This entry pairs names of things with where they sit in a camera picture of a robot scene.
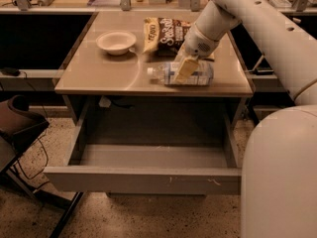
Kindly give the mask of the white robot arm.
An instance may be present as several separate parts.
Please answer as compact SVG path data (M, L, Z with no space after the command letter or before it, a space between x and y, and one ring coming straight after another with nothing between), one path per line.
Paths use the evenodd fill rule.
M242 24L292 106L253 130L241 174L241 238L317 238L317 41L266 0L209 0L176 59L195 65Z

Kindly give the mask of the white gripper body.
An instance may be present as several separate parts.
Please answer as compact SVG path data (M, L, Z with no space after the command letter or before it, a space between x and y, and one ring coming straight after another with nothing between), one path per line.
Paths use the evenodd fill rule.
M192 24L185 35L183 49L188 56L209 57L220 42L220 34L211 29L203 31L196 24Z

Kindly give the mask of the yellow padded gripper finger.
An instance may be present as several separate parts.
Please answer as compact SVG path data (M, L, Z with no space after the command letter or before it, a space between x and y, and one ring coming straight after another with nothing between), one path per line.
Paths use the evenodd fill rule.
M184 83L198 67L199 62L197 57L189 56L182 58L175 73L174 81Z
M185 51L185 45L182 45L177 52L177 55L174 59L175 62L181 62L187 57L187 53Z

